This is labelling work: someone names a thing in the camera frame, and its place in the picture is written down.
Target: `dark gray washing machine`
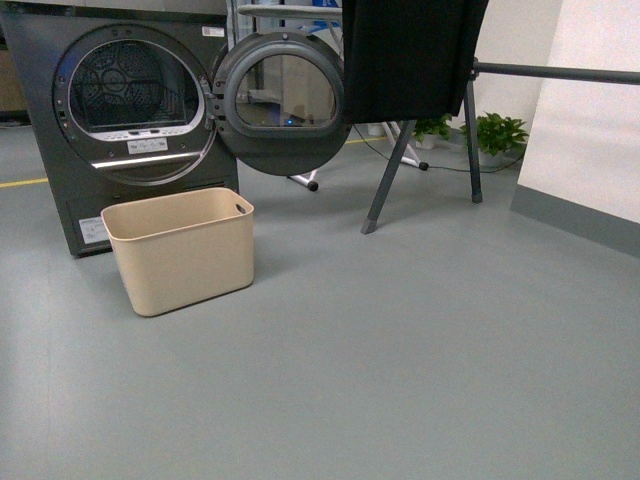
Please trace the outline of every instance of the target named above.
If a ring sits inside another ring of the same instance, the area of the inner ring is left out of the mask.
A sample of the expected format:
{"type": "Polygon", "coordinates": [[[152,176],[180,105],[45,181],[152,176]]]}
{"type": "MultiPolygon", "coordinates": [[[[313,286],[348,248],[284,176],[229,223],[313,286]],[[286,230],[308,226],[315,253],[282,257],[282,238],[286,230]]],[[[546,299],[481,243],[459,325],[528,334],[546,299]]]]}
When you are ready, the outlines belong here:
{"type": "Polygon", "coordinates": [[[318,168],[342,147],[342,63],[296,31],[226,48],[209,14],[0,2],[72,255],[106,251],[103,208],[318,168]]]}

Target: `green plant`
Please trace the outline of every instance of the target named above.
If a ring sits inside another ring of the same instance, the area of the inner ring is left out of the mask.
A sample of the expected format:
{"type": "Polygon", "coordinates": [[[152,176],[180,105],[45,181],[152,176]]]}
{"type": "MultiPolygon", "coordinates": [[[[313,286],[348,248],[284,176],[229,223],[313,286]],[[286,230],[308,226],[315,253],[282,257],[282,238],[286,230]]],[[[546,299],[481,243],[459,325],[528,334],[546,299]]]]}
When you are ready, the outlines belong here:
{"type": "MultiPolygon", "coordinates": [[[[477,118],[478,147],[481,152],[495,157],[500,152],[507,152],[526,145],[529,134],[522,129],[525,124],[519,118],[501,117],[497,113],[487,113],[477,118]]],[[[467,125],[460,128],[467,138],[467,125]]]]}
{"type": "Polygon", "coordinates": [[[413,133],[416,135],[416,140],[419,142],[424,141],[425,135],[440,135],[444,140],[449,140],[450,132],[447,122],[451,120],[451,115],[446,114],[440,118],[428,118],[421,119],[416,122],[416,128],[413,133]]]}

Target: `door hinge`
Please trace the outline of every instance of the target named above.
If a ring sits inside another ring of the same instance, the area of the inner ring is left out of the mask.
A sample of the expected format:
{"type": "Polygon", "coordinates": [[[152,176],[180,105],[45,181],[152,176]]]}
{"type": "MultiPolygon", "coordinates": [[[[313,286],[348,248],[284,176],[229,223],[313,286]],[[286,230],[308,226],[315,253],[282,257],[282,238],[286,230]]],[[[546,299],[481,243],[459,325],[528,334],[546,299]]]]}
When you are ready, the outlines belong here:
{"type": "Polygon", "coordinates": [[[206,78],[200,79],[200,90],[202,90],[202,95],[204,96],[204,104],[205,104],[205,115],[206,120],[204,123],[204,127],[207,130],[213,130],[213,121],[215,120],[215,115],[213,112],[215,111],[215,95],[211,92],[211,87],[209,86],[209,82],[206,78]]]}

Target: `washer door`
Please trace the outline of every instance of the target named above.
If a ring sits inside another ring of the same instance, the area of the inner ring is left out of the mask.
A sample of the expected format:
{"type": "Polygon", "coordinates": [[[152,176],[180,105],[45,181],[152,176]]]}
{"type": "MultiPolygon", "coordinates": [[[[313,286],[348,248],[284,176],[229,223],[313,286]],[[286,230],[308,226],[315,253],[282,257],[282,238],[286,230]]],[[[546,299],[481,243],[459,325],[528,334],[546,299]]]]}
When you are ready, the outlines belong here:
{"type": "Polygon", "coordinates": [[[120,183],[160,185],[193,170],[214,142],[201,78],[200,62],[168,35],[110,25],[65,52],[53,107],[69,145],[97,171],[120,183]]]}
{"type": "Polygon", "coordinates": [[[343,66],[321,39],[300,31],[254,33],[215,72],[210,113],[244,163],[298,175],[335,156],[349,135],[343,66]]]}

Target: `door glass window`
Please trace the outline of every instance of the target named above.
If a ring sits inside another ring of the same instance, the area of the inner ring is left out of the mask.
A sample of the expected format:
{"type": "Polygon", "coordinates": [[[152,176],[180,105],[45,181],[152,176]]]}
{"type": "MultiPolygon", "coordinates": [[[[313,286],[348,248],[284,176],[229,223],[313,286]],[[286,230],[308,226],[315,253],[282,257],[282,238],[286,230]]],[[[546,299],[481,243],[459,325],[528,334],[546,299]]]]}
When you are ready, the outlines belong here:
{"type": "Polygon", "coordinates": [[[329,80],[308,60],[274,55],[256,63],[240,82],[238,116],[256,127],[319,128],[336,115],[329,80]]]}

